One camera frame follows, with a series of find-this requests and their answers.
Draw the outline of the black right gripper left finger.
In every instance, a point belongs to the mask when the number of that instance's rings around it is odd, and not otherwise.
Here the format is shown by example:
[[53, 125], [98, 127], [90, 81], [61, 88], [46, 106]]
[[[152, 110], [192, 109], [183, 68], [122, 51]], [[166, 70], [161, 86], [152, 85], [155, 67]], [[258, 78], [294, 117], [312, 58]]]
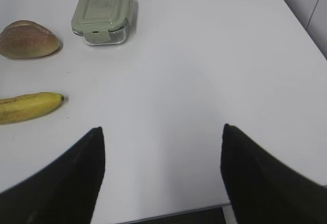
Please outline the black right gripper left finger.
[[1, 193], [1, 223], [90, 223], [105, 173], [101, 127]]

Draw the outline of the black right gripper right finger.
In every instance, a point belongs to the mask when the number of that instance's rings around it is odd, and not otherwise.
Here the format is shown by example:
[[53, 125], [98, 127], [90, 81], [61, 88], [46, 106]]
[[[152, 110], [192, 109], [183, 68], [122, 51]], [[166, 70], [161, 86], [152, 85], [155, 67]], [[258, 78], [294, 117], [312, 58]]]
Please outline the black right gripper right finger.
[[220, 171], [237, 223], [326, 223], [326, 188], [229, 124]]

